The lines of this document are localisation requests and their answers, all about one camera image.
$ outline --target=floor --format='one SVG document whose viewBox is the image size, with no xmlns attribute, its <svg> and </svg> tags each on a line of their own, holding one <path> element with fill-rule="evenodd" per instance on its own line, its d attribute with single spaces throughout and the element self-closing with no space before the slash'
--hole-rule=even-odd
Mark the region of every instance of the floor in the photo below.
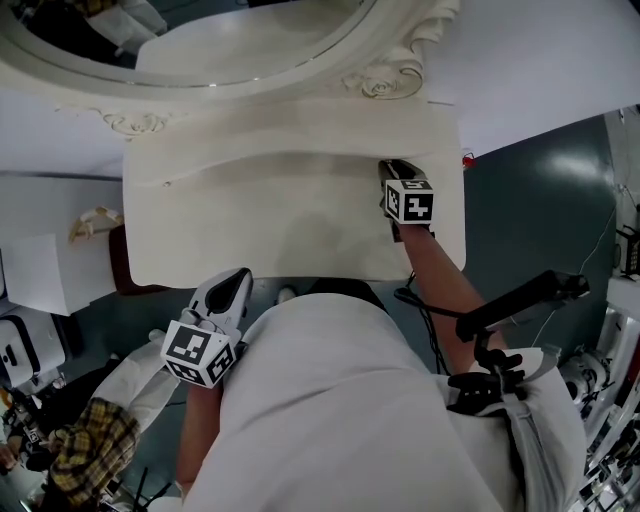
<svg viewBox="0 0 640 512">
<path fill-rule="evenodd" d="M 508 333 L 508 343 L 530 346 L 540 334 L 536 344 L 557 347 L 563 357 L 577 346 L 595 344 L 611 275 L 615 234 L 611 219 L 619 195 L 605 119 L 589 119 L 485 155 L 466 172 L 465 189 L 464 272 L 486 299 L 549 268 L 577 273 L 584 267 L 591 285 L 589 297 L 556 312 L 541 333 L 546 317 Z M 302 292 L 311 282 L 258 281 L 246 324 L 273 304 L 283 284 L 293 284 Z M 375 283 L 372 287 L 409 344 L 433 369 L 435 360 L 422 320 L 393 298 L 400 285 Z M 76 315 L 86 352 L 63 371 L 73 378 L 102 366 L 111 352 L 127 354 L 146 341 L 149 330 L 163 328 L 176 318 L 190 295 L 189 290 L 171 290 L 142 297 L 111 295 L 96 301 Z M 135 489 L 145 466 L 151 468 L 145 495 L 173 481 L 184 399 L 181 386 L 143 436 L 124 474 L 129 487 Z M 170 494 L 176 493 L 172 488 Z"/>
</svg>

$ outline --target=red object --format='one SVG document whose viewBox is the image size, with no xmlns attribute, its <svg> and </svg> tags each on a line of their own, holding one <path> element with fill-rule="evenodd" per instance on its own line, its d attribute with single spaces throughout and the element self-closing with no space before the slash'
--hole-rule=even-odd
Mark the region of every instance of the red object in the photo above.
<svg viewBox="0 0 640 512">
<path fill-rule="evenodd" d="M 462 165 L 465 169 L 470 169 L 471 167 L 476 166 L 476 159 L 473 156 L 473 153 L 467 153 L 462 157 Z"/>
</svg>

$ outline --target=black cable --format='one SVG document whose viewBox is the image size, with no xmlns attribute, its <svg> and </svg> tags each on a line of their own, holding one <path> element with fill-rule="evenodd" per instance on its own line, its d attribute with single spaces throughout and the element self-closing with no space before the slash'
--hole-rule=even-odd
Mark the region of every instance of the black cable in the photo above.
<svg viewBox="0 0 640 512">
<path fill-rule="evenodd" d="M 453 318 L 459 318 L 462 316 L 462 314 L 455 311 L 449 311 L 448 309 L 427 306 L 424 302 L 422 302 L 422 300 L 420 300 L 420 297 L 418 297 L 410 289 L 410 286 L 413 283 L 414 279 L 415 272 L 412 272 L 405 286 L 403 288 L 398 288 L 393 295 L 398 300 L 401 300 L 402 302 L 418 309 L 427 329 L 427 335 L 429 336 L 429 345 L 431 346 L 431 350 L 436 357 L 436 373 L 440 373 L 440 367 L 442 366 L 444 373 L 451 376 L 451 373 L 449 372 L 447 364 L 444 360 L 444 356 L 442 355 L 442 351 L 440 350 L 440 346 L 438 345 L 438 336 L 436 334 L 435 326 L 433 325 L 433 318 L 431 318 L 431 313 L 433 312 Z"/>
</svg>

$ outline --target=wrist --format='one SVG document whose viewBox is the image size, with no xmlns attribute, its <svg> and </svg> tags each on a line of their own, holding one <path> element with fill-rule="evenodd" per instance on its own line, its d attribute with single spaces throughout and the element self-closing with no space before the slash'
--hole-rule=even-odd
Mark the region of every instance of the wrist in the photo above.
<svg viewBox="0 0 640 512">
<path fill-rule="evenodd" d="M 213 389 L 203 388 L 195 384 L 189 387 L 189 401 L 195 402 L 215 402 L 222 399 L 222 385 L 218 384 Z"/>
</svg>

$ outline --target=plaid fabric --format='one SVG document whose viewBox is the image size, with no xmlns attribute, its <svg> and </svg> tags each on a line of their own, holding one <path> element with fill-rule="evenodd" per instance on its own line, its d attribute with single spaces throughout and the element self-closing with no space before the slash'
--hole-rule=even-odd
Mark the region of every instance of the plaid fabric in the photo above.
<svg viewBox="0 0 640 512">
<path fill-rule="evenodd" d="M 72 508 L 99 499 L 111 479 L 131 462 L 140 425 L 122 407 L 92 398 L 75 425 L 59 435 L 64 446 L 49 476 Z"/>
</svg>

